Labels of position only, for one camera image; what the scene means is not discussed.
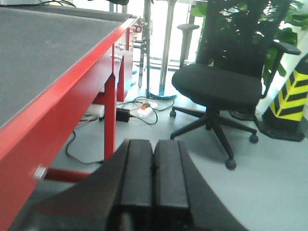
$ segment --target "metal table leg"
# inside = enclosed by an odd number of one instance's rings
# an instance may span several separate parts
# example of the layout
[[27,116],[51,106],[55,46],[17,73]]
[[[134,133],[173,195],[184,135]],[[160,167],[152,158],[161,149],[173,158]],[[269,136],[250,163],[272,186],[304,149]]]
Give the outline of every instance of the metal table leg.
[[175,97],[175,94],[165,95],[165,85],[166,85],[166,75],[168,69],[168,57],[169,57],[169,46],[171,39],[171,29],[173,22],[173,12],[174,6],[177,0],[168,0],[168,12],[167,12],[167,23],[166,23],[166,32],[165,32],[165,43],[164,43],[164,51],[162,58],[162,69],[160,73],[160,81],[159,81],[159,97]]

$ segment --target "chair seat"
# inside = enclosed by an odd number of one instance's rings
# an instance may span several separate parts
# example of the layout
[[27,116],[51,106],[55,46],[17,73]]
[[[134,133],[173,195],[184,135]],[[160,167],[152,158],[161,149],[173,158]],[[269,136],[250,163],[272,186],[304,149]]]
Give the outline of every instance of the chair seat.
[[203,64],[182,67],[172,77],[172,85],[193,102],[217,110],[255,108],[261,81]]

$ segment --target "power strip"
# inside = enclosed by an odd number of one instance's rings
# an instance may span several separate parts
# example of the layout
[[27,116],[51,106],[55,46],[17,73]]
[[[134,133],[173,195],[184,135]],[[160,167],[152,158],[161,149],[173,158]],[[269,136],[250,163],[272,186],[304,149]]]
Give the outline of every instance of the power strip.
[[93,115],[98,116],[99,118],[103,118],[105,114],[105,106],[100,104],[91,104],[87,109],[85,115]]
[[152,108],[157,108],[158,104],[157,103],[154,103],[154,102],[148,102],[150,104],[150,107],[147,107],[146,109],[139,109],[137,111],[137,115],[139,117],[147,117],[152,111],[153,109]]

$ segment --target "chair armrest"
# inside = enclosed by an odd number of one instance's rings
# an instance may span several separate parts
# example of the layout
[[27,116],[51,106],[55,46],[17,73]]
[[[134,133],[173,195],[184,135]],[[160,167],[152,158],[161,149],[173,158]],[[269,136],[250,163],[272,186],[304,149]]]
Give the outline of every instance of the chair armrest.
[[273,41],[273,45],[286,54],[299,55],[301,51],[296,47],[286,42]]
[[199,26],[194,25],[194,24],[182,24],[178,26],[178,29],[180,29],[183,32],[182,48],[181,48],[181,56],[180,56],[180,68],[183,67],[184,65],[186,52],[190,44],[190,41],[188,41],[189,34],[191,34],[193,30],[198,29],[198,28]]
[[[299,55],[301,53],[301,51],[297,47],[295,47],[295,46],[293,46],[289,43],[286,43],[286,42],[273,41],[273,45],[278,48],[278,53],[277,53],[276,59],[274,61],[274,64],[271,68],[271,75],[269,77],[270,78],[269,83],[271,83],[273,81],[274,76],[275,76],[275,74],[278,70],[281,58],[282,58],[284,53],[294,54],[294,55]],[[265,92],[263,93],[263,95],[261,97],[262,99],[264,99],[267,96],[269,88],[270,88],[270,86],[266,87]]]

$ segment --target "chair caster wheel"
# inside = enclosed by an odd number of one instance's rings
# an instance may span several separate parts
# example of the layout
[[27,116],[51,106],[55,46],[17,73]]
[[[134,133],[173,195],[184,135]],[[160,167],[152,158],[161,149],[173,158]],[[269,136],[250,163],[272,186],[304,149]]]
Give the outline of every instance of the chair caster wheel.
[[226,168],[228,169],[228,170],[235,170],[235,168],[236,168],[236,162],[235,162],[235,160],[233,160],[233,159],[228,159],[227,161],[226,161]]
[[175,111],[170,112],[170,117],[175,118],[177,116],[177,113]]
[[257,143],[257,142],[259,141],[259,137],[258,137],[257,135],[251,135],[251,136],[249,137],[249,141],[250,141],[251,143]]

